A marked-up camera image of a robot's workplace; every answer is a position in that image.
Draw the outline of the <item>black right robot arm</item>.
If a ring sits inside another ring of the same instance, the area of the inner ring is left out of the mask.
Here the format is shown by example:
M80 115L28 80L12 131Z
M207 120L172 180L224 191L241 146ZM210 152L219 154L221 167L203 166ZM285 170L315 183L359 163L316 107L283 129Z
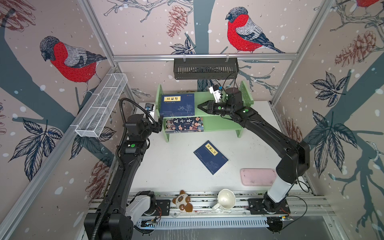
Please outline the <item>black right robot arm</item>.
M285 204L285 199L293 185L310 167L310 147L302 141L297 142L284 135L265 121L252 107L247 107L238 88L229 88L222 95L214 91L214 100L198 105L198 109L209 115L228 115L231 121L251 131L267 143L281 161L276 167L277 177L264 194L263 210L274 214Z

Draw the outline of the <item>dark blue book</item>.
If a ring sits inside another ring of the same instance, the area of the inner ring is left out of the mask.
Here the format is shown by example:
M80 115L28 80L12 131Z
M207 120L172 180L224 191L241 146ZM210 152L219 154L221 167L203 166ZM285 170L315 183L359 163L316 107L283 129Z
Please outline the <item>dark blue book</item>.
M212 175L229 161L210 141L206 141L194 154Z
M162 95L160 116L163 117L191 117L195 115L194 94Z

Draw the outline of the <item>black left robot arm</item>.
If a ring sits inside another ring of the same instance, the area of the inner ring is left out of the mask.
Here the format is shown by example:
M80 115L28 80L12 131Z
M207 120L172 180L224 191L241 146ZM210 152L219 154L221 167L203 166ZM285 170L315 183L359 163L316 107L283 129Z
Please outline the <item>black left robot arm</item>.
M163 118L155 121L148 111L128 98L119 100L119 108L124 127L115 153L119 165L106 197L96 212L88 213L85 218L84 227L90 240L130 240L139 218L156 209L152 191L141 191L131 201L128 196L151 145L149 137L161 132Z

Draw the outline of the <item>colourful cartoon cover book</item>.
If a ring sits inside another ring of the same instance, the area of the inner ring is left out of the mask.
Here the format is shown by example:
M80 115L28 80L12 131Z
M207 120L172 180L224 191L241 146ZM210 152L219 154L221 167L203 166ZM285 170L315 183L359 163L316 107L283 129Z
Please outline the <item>colourful cartoon cover book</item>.
M202 117L173 118L165 123L165 132L170 134L203 131L204 123Z

